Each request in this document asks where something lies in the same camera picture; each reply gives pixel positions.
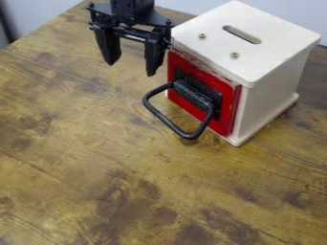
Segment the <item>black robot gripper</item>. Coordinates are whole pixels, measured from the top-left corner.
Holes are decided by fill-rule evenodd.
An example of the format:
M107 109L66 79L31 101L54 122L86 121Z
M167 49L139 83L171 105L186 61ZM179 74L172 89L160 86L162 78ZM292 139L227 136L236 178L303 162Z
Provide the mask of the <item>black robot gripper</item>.
M112 21L132 27L151 26L163 29L166 40L171 40L174 22L155 9L155 0L108 0L103 3L91 2L86 9L91 15L102 14ZM120 37L112 29L95 29L95 37L106 63L112 66L122 56ZM164 63L166 46L159 39L148 39L144 43L144 59L147 76L156 74Z

